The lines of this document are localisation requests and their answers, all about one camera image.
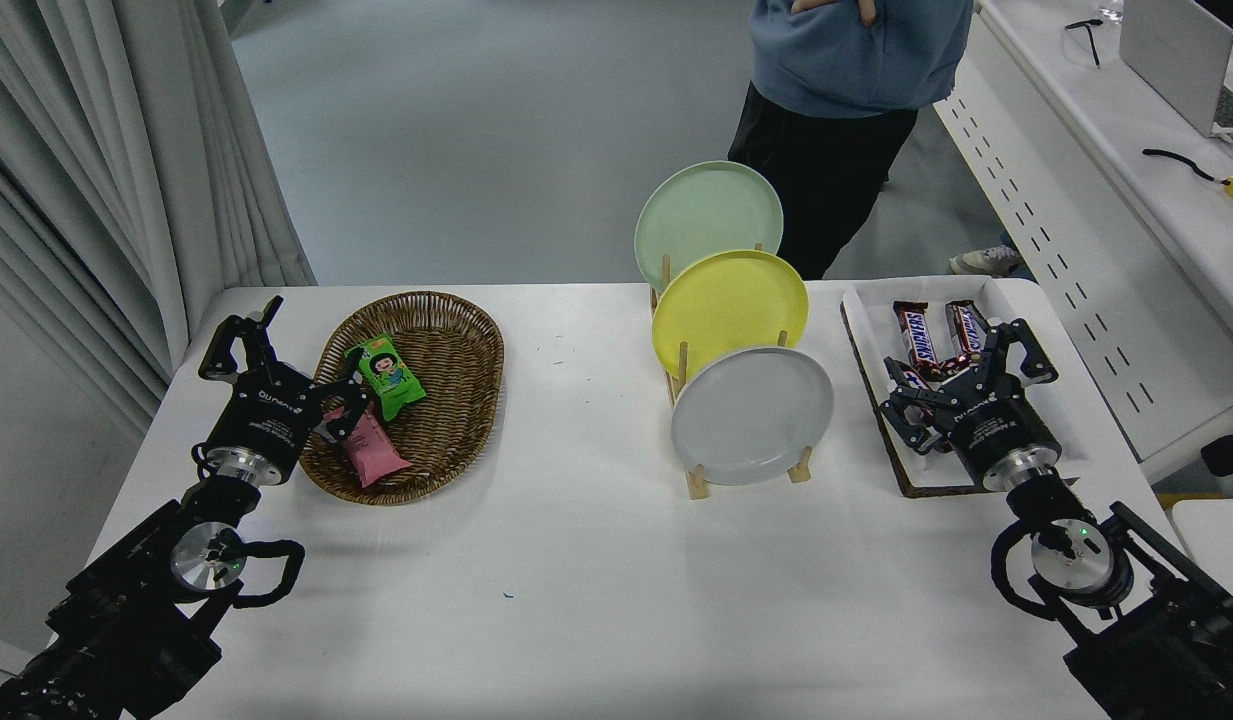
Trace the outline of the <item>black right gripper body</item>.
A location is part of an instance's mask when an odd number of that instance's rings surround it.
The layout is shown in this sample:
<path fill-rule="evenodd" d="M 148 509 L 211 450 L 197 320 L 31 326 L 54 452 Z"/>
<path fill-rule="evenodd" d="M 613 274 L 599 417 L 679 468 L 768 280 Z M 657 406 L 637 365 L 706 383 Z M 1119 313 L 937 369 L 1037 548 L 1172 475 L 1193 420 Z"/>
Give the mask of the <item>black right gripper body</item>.
<path fill-rule="evenodd" d="M 933 425 L 948 439 L 974 483 L 1018 483 L 1027 468 L 1055 468 L 1062 445 L 1014 374 L 964 372 L 941 383 Z"/>

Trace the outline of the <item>person's hand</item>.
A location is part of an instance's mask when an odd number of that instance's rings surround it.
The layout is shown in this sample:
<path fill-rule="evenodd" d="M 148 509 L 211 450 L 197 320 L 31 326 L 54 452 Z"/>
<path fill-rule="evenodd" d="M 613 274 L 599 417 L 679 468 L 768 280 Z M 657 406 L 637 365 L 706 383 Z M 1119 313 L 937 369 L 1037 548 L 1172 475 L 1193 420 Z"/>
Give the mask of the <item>person's hand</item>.
<path fill-rule="evenodd" d="M 831 6 L 841 4 L 838 0 L 795 0 L 792 5 L 792 14 L 808 14 L 813 12 L 814 9 L 822 6 Z M 872 27 L 878 18 L 878 10 L 875 1 L 873 0 L 858 0 L 848 1 L 848 4 L 854 4 L 854 18 L 859 20 L 859 23 L 864 27 Z"/>

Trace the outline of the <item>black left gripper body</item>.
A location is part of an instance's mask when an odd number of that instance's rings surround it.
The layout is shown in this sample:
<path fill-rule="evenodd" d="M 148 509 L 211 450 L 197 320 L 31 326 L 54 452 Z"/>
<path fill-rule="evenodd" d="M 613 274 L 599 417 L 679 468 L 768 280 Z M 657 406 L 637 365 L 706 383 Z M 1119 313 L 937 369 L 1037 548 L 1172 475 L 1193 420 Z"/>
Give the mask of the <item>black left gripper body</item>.
<path fill-rule="evenodd" d="M 314 418 L 313 383 L 240 375 L 206 439 L 206 468 L 238 480 L 290 480 Z"/>

